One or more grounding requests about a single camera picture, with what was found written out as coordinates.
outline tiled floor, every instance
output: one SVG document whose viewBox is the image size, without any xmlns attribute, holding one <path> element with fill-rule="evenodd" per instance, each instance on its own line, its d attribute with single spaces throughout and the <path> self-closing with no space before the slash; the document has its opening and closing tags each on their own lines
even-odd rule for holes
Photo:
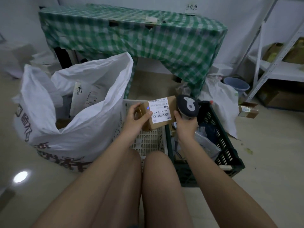
<svg viewBox="0 0 304 228">
<path fill-rule="evenodd" d="M 170 75 L 156 77 L 151 79 L 137 72 L 130 98 L 148 100 L 171 95 L 172 84 L 176 83 L 170 81 Z M 15 193 L 4 208 L 0 202 L 0 227 L 3 228 L 29 227 L 78 176 L 40 158 L 33 148 L 19 140 L 12 127 L 16 105 L 10 100 L 18 88 L 19 81 L 0 77 L 0 186 L 9 185 Z M 234 180 L 279 227 L 303 227 L 304 113 L 266 109 L 260 105 L 258 108 L 260 113 L 255 119 L 238 117 L 236 120 L 240 140 L 231 139 L 231 142 L 246 168 Z M 30 172 L 28 181 L 13 185 L 12 177 L 22 170 Z M 184 188 L 184 193 L 195 226 L 218 227 L 200 190 Z"/>
</svg>

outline green checkered cloth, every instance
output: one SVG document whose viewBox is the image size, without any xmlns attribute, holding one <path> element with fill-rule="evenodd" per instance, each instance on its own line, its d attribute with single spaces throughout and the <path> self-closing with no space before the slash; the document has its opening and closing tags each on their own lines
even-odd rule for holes
<svg viewBox="0 0 304 228">
<path fill-rule="evenodd" d="M 146 22 L 147 16 L 158 22 Z M 188 82 L 193 96 L 198 96 L 227 32 L 226 26 L 205 17 L 110 5 L 44 8 L 39 17 L 50 47 L 76 50 L 90 60 L 124 52 L 135 61 L 159 60 Z M 134 68 L 125 98 L 133 75 Z"/>
</svg>

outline white plastic crate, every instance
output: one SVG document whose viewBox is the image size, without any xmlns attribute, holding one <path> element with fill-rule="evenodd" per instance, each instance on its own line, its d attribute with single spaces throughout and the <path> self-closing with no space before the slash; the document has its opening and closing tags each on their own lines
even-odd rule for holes
<svg viewBox="0 0 304 228">
<path fill-rule="evenodd" d="M 144 102 L 141 100 L 123 100 L 123 110 L 120 114 L 120 122 L 115 131 L 113 140 L 117 138 L 120 134 L 120 131 L 123 128 L 123 123 L 128 113 L 130 106 L 136 104 L 138 102 Z M 135 149 L 139 152 L 141 159 L 145 159 L 146 155 L 152 151 L 159 150 L 164 152 L 168 155 L 168 148 L 167 148 L 167 140 L 166 140 L 166 133 L 165 127 L 162 126 L 156 130 L 152 130 L 149 132 L 140 131 L 137 138 L 135 138 L 134 143 L 131 146 L 132 149 Z"/>
</svg>

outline thigh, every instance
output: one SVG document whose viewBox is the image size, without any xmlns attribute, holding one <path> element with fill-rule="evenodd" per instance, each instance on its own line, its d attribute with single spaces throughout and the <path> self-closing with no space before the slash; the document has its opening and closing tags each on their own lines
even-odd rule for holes
<svg viewBox="0 0 304 228">
<path fill-rule="evenodd" d="M 111 182 L 92 227 L 127 228 L 138 225 L 140 192 L 140 155 L 130 149 Z"/>
<path fill-rule="evenodd" d="M 169 157 L 150 153 L 143 168 L 145 227 L 193 227 L 185 196 Z"/>
</svg>

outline blue bucket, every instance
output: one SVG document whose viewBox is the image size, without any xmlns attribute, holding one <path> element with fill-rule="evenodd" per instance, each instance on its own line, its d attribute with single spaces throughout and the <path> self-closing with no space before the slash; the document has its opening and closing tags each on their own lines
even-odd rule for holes
<svg viewBox="0 0 304 228">
<path fill-rule="evenodd" d="M 244 91 L 250 88 L 250 86 L 245 81 L 236 77 L 226 77 L 224 79 L 224 83 L 226 85 L 232 86 L 238 92 L 239 97 L 244 93 Z"/>
</svg>

